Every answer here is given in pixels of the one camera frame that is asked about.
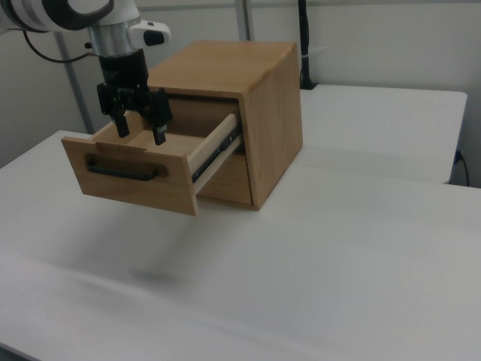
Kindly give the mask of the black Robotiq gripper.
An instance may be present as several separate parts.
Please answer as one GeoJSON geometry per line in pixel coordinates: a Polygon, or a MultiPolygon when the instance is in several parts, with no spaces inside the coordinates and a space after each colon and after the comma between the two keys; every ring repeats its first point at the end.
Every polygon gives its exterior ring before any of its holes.
{"type": "Polygon", "coordinates": [[[139,111],[150,124],[156,145],[166,142],[167,125],[173,120],[168,97],[163,88],[150,90],[143,50],[123,56],[98,58],[104,80],[97,85],[103,115],[115,124],[119,137],[130,134],[126,110],[139,111]]]}

